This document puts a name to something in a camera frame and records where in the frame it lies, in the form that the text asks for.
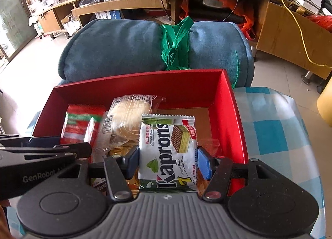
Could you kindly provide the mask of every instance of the green leaf logo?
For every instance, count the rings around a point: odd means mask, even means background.
[[[155,158],[154,160],[151,160],[146,166],[148,168],[150,168],[153,173],[157,173],[158,169],[159,169],[157,158]]]

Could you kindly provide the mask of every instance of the yellow cable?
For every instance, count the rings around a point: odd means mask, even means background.
[[[328,65],[320,65],[320,64],[317,64],[313,61],[311,61],[310,57],[309,57],[309,54],[308,54],[308,51],[307,51],[307,47],[305,46],[305,42],[304,42],[304,37],[303,37],[303,32],[302,32],[302,29],[301,29],[301,26],[300,24],[298,23],[298,20],[296,19],[295,15],[293,14],[293,12],[286,6],[284,0],[281,0],[281,2],[283,3],[283,6],[288,10],[288,12],[292,15],[292,17],[294,18],[299,30],[300,30],[300,33],[301,33],[301,39],[302,39],[302,43],[303,43],[303,47],[304,47],[304,50],[305,50],[305,54],[307,55],[307,58],[309,60],[310,63],[316,65],[316,66],[325,66],[325,67],[328,67],[330,69],[332,69],[332,67],[328,66]]]
[[[313,61],[310,60],[310,57],[309,57],[309,54],[308,54],[308,51],[307,51],[307,47],[305,46],[305,42],[304,42],[304,37],[303,37],[303,32],[302,32],[301,26],[300,26],[300,24],[298,24],[298,20],[296,19],[296,17],[295,17],[295,15],[293,14],[293,12],[292,12],[292,11],[286,6],[284,0],[281,0],[281,2],[283,3],[283,6],[288,10],[288,12],[293,16],[293,18],[294,18],[296,24],[298,25],[298,28],[300,29],[301,38],[302,38],[302,43],[303,43],[303,47],[304,47],[305,54],[307,55],[307,58],[308,58],[309,62],[312,63],[312,64],[314,64],[314,65],[316,65],[316,66],[326,66],[326,67],[332,69],[332,67],[330,67],[330,66],[328,66],[328,65],[326,65],[326,64],[324,64],[324,65],[320,65],[320,64],[317,64],[317,63],[315,63],[315,62],[313,62]]]

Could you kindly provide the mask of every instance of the yellow container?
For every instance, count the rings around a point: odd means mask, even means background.
[[[318,98],[317,108],[321,117],[332,126],[332,79]]]

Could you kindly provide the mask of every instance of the wafer image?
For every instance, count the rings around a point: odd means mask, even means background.
[[[190,142],[190,133],[185,126],[175,125],[171,136],[171,143],[177,153],[187,153]]]

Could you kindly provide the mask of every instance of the red snack package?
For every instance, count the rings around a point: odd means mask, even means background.
[[[69,105],[60,144],[88,142],[93,146],[105,111],[104,106]]]

